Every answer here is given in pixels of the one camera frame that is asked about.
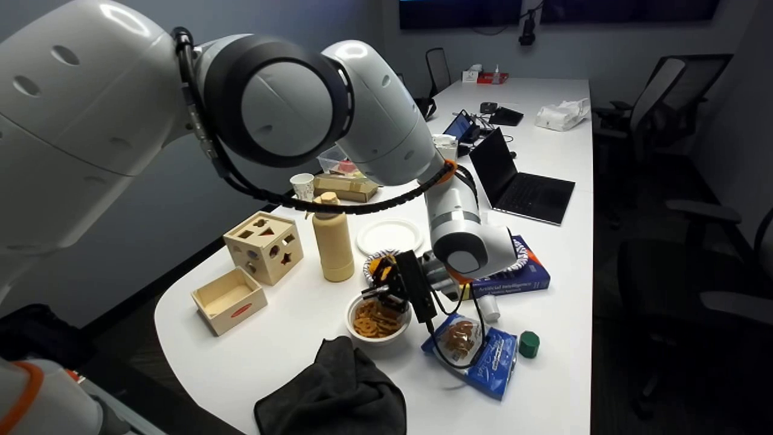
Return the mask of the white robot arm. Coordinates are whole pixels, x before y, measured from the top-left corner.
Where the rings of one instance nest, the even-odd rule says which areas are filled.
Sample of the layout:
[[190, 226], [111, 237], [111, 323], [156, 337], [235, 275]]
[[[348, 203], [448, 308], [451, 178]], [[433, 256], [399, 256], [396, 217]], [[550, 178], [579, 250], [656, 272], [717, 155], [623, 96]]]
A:
[[339, 144], [368, 178], [425, 200], [429, 250], [448, 275], [480, 278], [515, 260], [370, 43], [318, 52], [254, 33], [198, 43], [118, 0], [68, 0], [0, 45], [2, 290], [78, 243], [187, 133], [225, 180], [275, 205], [286, 198], [241, 178], [235, 156], [294, 166]]

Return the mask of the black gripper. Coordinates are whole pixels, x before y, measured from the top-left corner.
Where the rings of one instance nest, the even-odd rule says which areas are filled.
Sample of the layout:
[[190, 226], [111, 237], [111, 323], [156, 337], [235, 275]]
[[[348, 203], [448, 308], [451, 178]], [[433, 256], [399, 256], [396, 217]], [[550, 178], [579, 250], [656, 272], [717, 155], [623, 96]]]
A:
[[390, 298], [396, 304], [410, 304], [420, 323], [433, 321], [438, 307], [433, 302], [433, 284], [428, 272], [420, 269], [414, 250], [393, 256], [393, 272], [390, 278]]

